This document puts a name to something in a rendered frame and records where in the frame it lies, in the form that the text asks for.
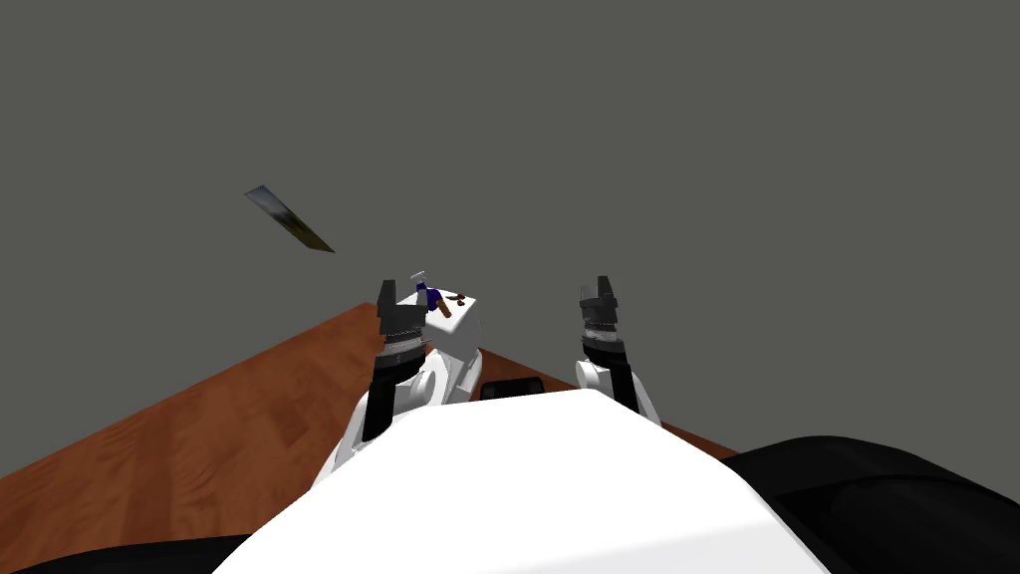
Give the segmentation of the picture on wall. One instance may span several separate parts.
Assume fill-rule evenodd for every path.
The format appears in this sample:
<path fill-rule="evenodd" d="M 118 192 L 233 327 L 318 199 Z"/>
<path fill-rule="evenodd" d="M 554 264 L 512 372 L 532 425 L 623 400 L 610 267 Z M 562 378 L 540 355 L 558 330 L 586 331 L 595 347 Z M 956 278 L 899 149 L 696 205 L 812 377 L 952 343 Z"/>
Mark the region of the picture on wall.
<path fill-rule="evenodd" d="M 335 253 L 332 246 L 316 234 L 293 210 L 291 210 L 265 185 L 259 185 L 244 193 L 263 212 L 280 224 L 288 233 L 294 236 L 306 248 Z"/>

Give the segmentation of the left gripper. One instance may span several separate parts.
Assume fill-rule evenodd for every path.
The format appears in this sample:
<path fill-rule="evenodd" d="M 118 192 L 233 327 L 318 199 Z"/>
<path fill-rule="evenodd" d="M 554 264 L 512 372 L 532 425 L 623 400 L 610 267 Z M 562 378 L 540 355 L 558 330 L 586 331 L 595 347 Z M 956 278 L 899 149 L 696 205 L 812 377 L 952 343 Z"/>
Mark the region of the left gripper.
<path fill-rule="evenodd" d="M 379 333 L 387 338 L 419 338 L 426 323 L 427 307 L 396 303 L 396 281 L 386 279 L 378 295 Z"/>

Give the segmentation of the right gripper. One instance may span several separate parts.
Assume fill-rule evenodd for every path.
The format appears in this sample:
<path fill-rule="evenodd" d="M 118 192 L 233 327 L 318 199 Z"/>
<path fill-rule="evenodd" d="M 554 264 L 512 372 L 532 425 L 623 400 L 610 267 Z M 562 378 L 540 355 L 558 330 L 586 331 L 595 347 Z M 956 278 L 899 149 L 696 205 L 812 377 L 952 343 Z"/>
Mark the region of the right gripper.
<path fill-rule="evenodd" d="M 580 307 L 584 328 L 590 331 L 614 332 L 619 324 L 619 303 L 616 301 L 611 281 L 608 276 L 597 277 L 597 288 L 584 284 L 580 289 Z"/>

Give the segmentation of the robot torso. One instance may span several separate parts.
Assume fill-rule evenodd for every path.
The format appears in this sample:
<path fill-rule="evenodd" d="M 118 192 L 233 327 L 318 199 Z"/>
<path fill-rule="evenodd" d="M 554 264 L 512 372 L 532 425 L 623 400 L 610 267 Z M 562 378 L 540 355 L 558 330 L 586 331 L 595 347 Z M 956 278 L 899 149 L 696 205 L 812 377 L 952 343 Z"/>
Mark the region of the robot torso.
<path fill-rule="evenodd" d="M 409 412 L 214 574 L 830 574 L 733 470 L 593 389 Z"/>

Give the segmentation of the white table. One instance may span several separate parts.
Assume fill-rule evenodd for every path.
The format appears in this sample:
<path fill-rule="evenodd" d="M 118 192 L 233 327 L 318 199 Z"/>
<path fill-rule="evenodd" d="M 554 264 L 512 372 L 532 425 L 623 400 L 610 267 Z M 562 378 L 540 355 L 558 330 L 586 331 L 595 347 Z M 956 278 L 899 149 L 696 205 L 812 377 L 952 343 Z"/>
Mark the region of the white table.
<path fill-rule="evenodd" d="M 422 338 L 427 341 L 430 351 L 420 370 L 434 374 L 430 406 L 468 402 L 481 375 L 481 328 L 476 300 L 466 298 L 463 307 L 451 306 L 445 300 L 450 317 L 438 310 L 426 315 Z"/>

